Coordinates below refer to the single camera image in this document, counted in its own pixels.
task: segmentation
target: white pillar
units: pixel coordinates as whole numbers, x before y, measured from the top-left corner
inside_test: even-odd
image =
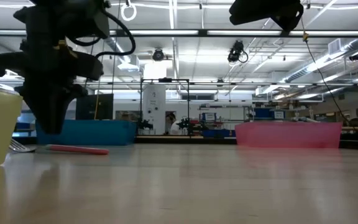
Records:
[[[143,91],[143,119],[153,124],[155,134],[165,132],[165,85],[149,85]]]

